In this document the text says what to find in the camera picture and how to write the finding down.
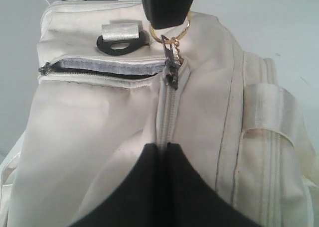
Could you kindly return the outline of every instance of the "cream duffel bag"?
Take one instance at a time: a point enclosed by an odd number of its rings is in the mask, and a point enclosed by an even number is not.
[[[62,1],[45,11],[23,147],[1,176],[1,227],[77,222],[120,186],[145,145],[168,143],[255,223],[316,225],[318,157],[273,61],[244,52],[216,17],[188,18],[174,73],[139,2]],[[156,34],[178,37],[187,23]],[[130,52],[97,47],[140,36]]]

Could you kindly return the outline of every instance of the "key ring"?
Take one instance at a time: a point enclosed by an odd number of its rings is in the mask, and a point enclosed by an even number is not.
[[[187,14],[187,26],[186,28],[175,38],[172,38],[172,39],[168,39],[165,41],[165,44],[174,44],[176,42],[176,40],[180,40],[182,39],[187,31],[188,31],[188,28],[190,26],[190,20],[191,20],[191,12],[189,11],[188,14]],[[161,43],[163,44],[163,41],[162,39],[158,38],[158,36],[155,34],[155,30],[154,28],[152,27],[152,25],[150,25],[150,33],[152,35],[152,37],[158,42],[158,43]]]

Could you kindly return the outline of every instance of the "zipper pull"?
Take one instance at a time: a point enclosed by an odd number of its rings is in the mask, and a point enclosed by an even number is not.
[[[166,75],[165,75],[165,84],[171,86],[175,90],[178,89],[178,70],[180,65],[175,63],[174,53],[172,44],[169,45],[169,49],[166,47],[165,41],[168,40],[164,35],[161,36],[162,43],[165,53],[165,65],[166,65]]]
[[[39,72],[42,76],[46,76],[51,73],[51,65],[49,62],[46,62],[45,65],[39,68]]]

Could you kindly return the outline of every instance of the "canvas bag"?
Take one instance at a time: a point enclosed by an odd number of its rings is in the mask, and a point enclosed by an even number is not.
[[[256,223],[314,226],[318,157],[296,101],[277,85],[273,61],[244,52],[216,17],[193,13],[180,40],[185,62],[175,91],[164,82],[163,47],[151,36],[149,46],[123,56],[97,49],[101,26],[114,22],[149,30],[134,1],[62,1],[44,13],[38,55],[47,73],[39,76],[21,157],[2,172],[4,186],[18,166],[12,190],[2,187],[0,224],[66,227],[120,185],[145,144],[172,142]],[[174,37],[184,26],[159,33]]]

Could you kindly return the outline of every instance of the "white bag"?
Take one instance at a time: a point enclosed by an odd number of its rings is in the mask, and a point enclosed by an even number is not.
[[[0,224],[66,227],[116,189],[145,144],[172,142],[256,223],[314,226],[319,161],[295,99],[277,86],[273,61],[244,52],[216,17],[193,13],[174,90],[161,72],[163,47],[151,36],[149,46],[123,56],[97,49],[103,24],[128,21],[149,30],[138,2],[63,1],[44,13],[38,55],[45,69],[10,199],[1,192],[9,208],[1,204]],[[174,37],[184,26],[159,34]]]

